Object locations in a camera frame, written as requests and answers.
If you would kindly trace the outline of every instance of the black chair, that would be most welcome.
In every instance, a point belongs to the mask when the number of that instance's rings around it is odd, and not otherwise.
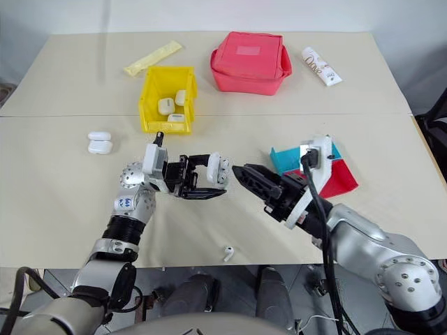
[[[447,181],[447,89],[433,108],[416,121]]]

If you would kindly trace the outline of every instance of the black wire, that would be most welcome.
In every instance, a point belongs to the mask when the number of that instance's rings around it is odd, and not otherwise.
[[[330,296],[330,302],[332,304],[332,310],[334,312],[334,317],[338,319],[336,321],[337,325],[337,331],[339,335],[342,335],[342,332],[347,333],[347,330],[343,326],[343,316],[346,318],[346,321],[349,323],[349,325],[352,327],[353,331],[360,335],[358,330],[356,329],[356,326],[353,324],[351,319],[349,318],[346,311],[343,309],[342,303],[340,302],[340,297],[338,294],[338,288],[337,288],[337,282],[335,280],[335,268],[334,268],[334,255],[332,252],[332,244],[330,240],[330,236],[328,234],[328,228],[326,226],[327,217],[326,213],[323,207],[323,203],[321,202],[321,198],[318,194],[318,191],[316,190],[314,180],[312,177],[312,173],[310,171],[309,166],[309,156],[308,154],[305,154],[301,158],[301,163],[303,165],[303,170],[305,173],[305,176],[307,178],[307,185],[309,187],[309,191],[312,195],[312,199],[314,200],[318,217],[320,218],[321,222],[321,232],[322,232],[322,251],[323,251],[323,265],[325,270],[326,279],[328,280],[328,292]]]
[[[21,267],[15,274],[13,298],[11,300],[11,305],[9,306],[9,314],[6,316],[0,335],[9,335],[13,331],[15,321],[20,313],[20,305],[22,304],[25,274],[34,279],[42,290],[48,293],[51,298],[59,298],[59,295],[57,295],[56,292],[53,291],[33,269],[29,267]]]
[[[138,286],[133,286],[133,289],[134,289],[135,291],[137,291],[138,296],[140,297],[140,301],[139,301],[134,307],[126,308],[126,309],[117,309],[117,310],[114,310],[115,313],[129,313],[129,312],[133,312],[133,311],[135,311],[136,309],[138,309],[138,307],[141,306],[141,304],[142,304],[142,300],[143,300],[142,292],[141,292],[141,290],[140,290],[140,288],[139,288]]]
[[[343,306],[342,306],[342,313],[343,313],[344,319],[349,323],[349,325],[351,326],[352,330],[354,331],[354,334],[360,335],[360,332],[358,331],[358,329],[356,328],[356,326],[352,322],[352,320],[349,317],[348,313],[344,310]]]
[[[351,335],[351,333],[348,332],[348,330],[345,327],[342,328],[342,331],[343,331],[343,334],[345,334],[345,335]]]
[[[8,315],[9,314],[9,308],[0,307],[0,315]],[[26,314],[30,314],[28,311],[19,311],[17,313],[17,316],[23,317]]]

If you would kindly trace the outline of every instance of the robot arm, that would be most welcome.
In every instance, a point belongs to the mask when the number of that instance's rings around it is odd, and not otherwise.
[[[162,142],[163,133],[157,133],[154,143],[147,145],[143,162],[130,163],[123,170],[107,228],[77,273],[72,295],[26,315],[13,334],[93,334],[131,299],[136,278],[132,263],[138,256],[140,236],[155,211],[155,193],[206,200],[226,192],[227,159],[216,152],[181,155],[180,162],[169,163]],[[196,187],[199,165],[207,167],[207,179],[216,188]],[[1,335],[9,331],[3,328]]]
[[[315,149],[313,176],[320,191],[328,176],[330,137],[306,144]],[[233,166],[237,180],[264,200],[264,211],[292,229],[302,228],[321,247],[321,222],[307,181],[296,174],[279,176],[262,165]],[[447,331],[447,308],[436,267],[408,237],[384,232],[347,206],[322,200],[334,259],[370,280],[384,298],[395,324],[414,334]]]

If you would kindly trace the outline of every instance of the white table surface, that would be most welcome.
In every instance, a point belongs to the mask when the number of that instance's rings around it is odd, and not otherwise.
[[[87,152],[86,134],[110,131],[107,156]],[[329,133],[360,186],[331,199],[384,230],[412,238],[429,258],[444,258],[447,192],[411,117],[402,114],[201,116],[193,135],[165,137],[179,154],[220,151],[233,164],[271,167],[270,147],[287,149]],[[136,116],[4,117],[0,119],[0,266],[78,268],[110,216],[118,177],[142,158],[153,135]],[[308,234],[263,213],[237,181],[204,202],[158,194],[140,241],[139,267],[321,262]]]
[[[228,32],[153,32],[51,36],[4,116],[138,115],[144,73],[129,77],[123,67],[170,40],[184,46],[158,65],[194,66],[197,115],[410,114],[410,109],[369,33],[280,33],[293,74],[275,96],[217,90],[210,55]],[[325,87],[303,64],[312,46],[342,77]]]

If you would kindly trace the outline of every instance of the white tube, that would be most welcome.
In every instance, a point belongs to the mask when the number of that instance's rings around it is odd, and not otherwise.
[[[332,86],[342,81],[333,68],[329,66],[311,47],[306,47],[302,52],[302,59],[314,71],[326,86]]]

